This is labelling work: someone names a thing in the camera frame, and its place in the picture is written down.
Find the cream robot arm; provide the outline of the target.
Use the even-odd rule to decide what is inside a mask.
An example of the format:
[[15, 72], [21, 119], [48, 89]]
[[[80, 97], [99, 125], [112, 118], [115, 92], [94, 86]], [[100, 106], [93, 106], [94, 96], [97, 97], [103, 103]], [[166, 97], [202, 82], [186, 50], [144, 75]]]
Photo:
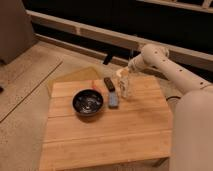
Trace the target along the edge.
[[183, 94], [173, 116], [169, 171], [213, 171], [213, 83], [169, 59], [166, 47], [146, 44], [116, 76], [154, 66]]

